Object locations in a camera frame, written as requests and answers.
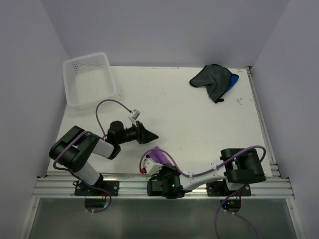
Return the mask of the purple towel black trim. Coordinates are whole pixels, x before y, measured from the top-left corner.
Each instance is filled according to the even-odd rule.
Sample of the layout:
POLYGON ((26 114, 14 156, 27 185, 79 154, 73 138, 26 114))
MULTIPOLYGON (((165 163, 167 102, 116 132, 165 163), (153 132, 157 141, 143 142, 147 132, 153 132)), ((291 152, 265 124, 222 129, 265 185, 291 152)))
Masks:
POLYGON ((167 156, 162 151, 159 151, 159 149, 160 148, 158 146, 154 147, 154 150, 146 154, 146 158, 151 158, 156 163, 174 167, 174 165, 167 158, 167 156))

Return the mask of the grey towel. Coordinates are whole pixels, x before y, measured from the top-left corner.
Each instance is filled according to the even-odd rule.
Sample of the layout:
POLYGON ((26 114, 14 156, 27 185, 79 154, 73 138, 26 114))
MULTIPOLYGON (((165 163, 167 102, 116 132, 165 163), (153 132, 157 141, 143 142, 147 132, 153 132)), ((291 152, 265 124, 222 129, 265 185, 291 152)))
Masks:
POLYGON ((224 101, 223 96, 228 92, 232 74, 218 64, 206 65, 189 83, 195 88, 205 87, 209 98, 217 104, 224 101))

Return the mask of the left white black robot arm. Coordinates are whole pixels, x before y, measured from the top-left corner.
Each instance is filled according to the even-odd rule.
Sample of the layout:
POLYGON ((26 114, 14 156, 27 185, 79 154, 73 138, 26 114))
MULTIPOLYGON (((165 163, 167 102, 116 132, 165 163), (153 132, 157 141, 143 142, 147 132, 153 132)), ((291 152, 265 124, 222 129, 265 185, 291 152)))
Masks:
POLYGON ((147 144, 158 138, 139 121, 130 128, 125 128, 121 121, 113 121, 105 139, 74 126, 51 147, 49 157, 54 160, 55 169, 73 174, 86 184, 90 194, 96 196, 102 193, 104 184, 102 174, 88 162, 91 154, 113 160, 120 153, 123 143, 136 141, 147 144))

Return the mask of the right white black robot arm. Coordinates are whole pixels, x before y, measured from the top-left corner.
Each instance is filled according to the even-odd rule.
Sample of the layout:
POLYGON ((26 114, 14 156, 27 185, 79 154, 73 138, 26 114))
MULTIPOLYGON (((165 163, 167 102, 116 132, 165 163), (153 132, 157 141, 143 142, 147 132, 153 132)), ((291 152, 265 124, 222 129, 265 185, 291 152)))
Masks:
POLYGON ((224 195, 234 195, 241 187, 264 182, 266 176, 261 165, 266 149, 261 145, 247 148, 228 148, 210 163, 204 172, 183 172, 165 150, 148 150, 139 162, 141 174, 150 175, 147 183, 149 197, 183 198, 201 185, 222 183, 224 195))

